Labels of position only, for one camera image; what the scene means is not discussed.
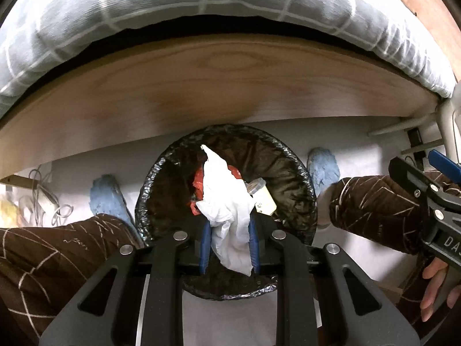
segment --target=crumpled tissue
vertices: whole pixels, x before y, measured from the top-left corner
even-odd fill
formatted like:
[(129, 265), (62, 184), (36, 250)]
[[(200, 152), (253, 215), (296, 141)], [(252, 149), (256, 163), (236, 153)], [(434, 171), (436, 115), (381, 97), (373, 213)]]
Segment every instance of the crumpled tissue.
[(226, 268), (250, 276), (253, 266), (248, 224), (255, 201), (224, 159), (205, 145), (201, 148), (208, 160), (203, 166), (203, 200), (197, 207), (210, 221), (211, 248)]

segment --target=finger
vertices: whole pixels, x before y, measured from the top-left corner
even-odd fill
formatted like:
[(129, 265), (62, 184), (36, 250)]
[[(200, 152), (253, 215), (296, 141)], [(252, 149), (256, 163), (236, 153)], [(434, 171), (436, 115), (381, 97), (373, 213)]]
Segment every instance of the finger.
[(435, 298), (437, 297), (440, 286), (442, 286), (442, 283), (445, 280), (447, 271), (447, 268), (439, 270), (435, 276), (432, 277), (429, 284), (427, 285), (426, 291), (424, 292), (423, 299), (421, 300), (421, 309), (427, 308), (435, 302)]
[(459, 296), (461, 294), (461, 285), (458, 285), (454, 287), (450, 293), (448, 294), (447, 297), (447, 306), (449, 308), (453, 308), (456, 304), (456, 301), (458, 300)]
[(447, 263), (443, 262), (438, 257), (435, 257), (434, 260), (432, 260), (432, 262), (423, 270), (423, 278), (432, 278), (439, 270), (446, 267), (448, 267)]
[(430, 305), (429, 307), (422, 309), (421, 310), (421, 320), (423, 322), (429, 320), (429, 318), (432, 316), (433, 313), (434, 313), (433, 305)]

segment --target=white floor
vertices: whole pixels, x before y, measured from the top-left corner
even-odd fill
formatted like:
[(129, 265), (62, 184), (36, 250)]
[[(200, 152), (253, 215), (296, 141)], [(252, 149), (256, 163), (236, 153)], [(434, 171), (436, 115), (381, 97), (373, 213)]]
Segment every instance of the white floor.
[[(287, 144), (303, 162), (316, 146), (329, 148), (336, 156), (341, 176), (387, 173), (389, 160), (409, 148), (405, 132), (368, 137), (366, 132), (394, 123), (393, 118), (322, 118), (252, 123)], [(128, 209), (134, 214), (139, 189), (157, 157), (174, 140), (187, 133), (82, 153), (51, 165), (49, 188), (61, 204), (74, 206), (69, 222), (92, 216), (89, 190), (95, 178), (111, 173), (120, 184)], [(43, 167), (49, 170), (50, 165)], [(314, 244), (336, 242), (376, 280), (398, 285), (414, 264), (414, 258), (393, 251), (333, 226), (318, 231)], [(214, 303), (184, 296), (185, 345), (265, 345), (275, 343), (276, 295), (245, 301)], [(233, 337), (232, 331), (239, 333)]]

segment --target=wooden bed frame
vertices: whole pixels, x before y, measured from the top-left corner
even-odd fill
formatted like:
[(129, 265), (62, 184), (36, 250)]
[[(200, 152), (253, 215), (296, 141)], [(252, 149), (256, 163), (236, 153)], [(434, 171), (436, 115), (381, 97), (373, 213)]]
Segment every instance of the wooden bed frame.
[[(441, 0), (409, 0), (461, 76)], [(165, 40), (81, 66), (0, 121), (0, 178), (104, 146), (200, 128), (315, 116), (425, 116), (439, 98), (390, 64), (269, 35)]]

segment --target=trash can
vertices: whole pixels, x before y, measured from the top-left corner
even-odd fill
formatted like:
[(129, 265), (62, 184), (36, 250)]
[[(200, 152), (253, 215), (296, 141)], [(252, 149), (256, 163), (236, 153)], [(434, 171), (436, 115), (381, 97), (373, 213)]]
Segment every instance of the trash can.
[[(317, 226), (317, 205), (310, 175), (301, 160), (280, 140), (244, 125), (214, 125), (172, 143), (157, 159), (141, 188), (135, 223), (146, 245), (177, 230), (190, 217), (195, 172), (207, 160), (205, 144), (236, 167), (245, 182), (257, 178), (266, 186), (277, 210), (273, 217), (305, 244)], [(277, 277), (247, 277), (223, 267), (213, 253), (203, 276), (184, 276), (184, 289), (200, 298), (227, 300), (256, 297), (277, 287)]]

